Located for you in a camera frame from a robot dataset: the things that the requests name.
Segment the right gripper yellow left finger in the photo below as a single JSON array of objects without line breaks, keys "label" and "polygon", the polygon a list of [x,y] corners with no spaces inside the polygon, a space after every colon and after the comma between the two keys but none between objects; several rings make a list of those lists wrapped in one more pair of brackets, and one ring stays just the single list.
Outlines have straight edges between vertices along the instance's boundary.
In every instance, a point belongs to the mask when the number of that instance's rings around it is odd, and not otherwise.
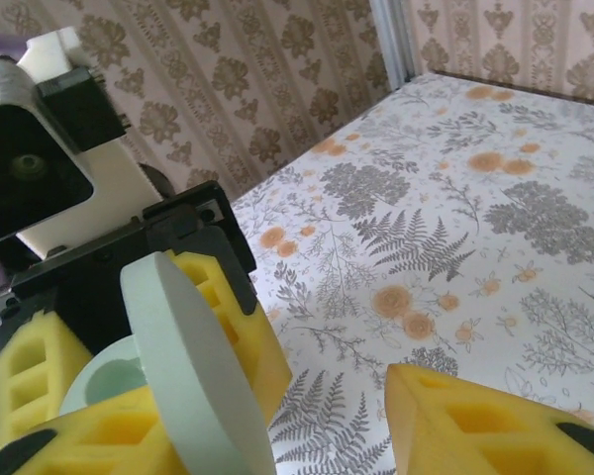
[{"label": "right gripper yellow left finger", "polygon": [[148,387],[37,426],[0,449],[0,474],[184,474]]}]

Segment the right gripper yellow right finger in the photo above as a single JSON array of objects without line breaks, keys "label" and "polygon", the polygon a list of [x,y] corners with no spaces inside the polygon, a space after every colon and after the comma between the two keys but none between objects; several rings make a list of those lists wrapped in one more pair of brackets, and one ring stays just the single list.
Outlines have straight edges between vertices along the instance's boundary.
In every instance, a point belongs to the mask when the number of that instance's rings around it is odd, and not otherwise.
[{"label": "right gripper yellow right finger", "polygon": [[594,427],[445,373],[389,365],[385,409],[400,474],[594,474]]}]

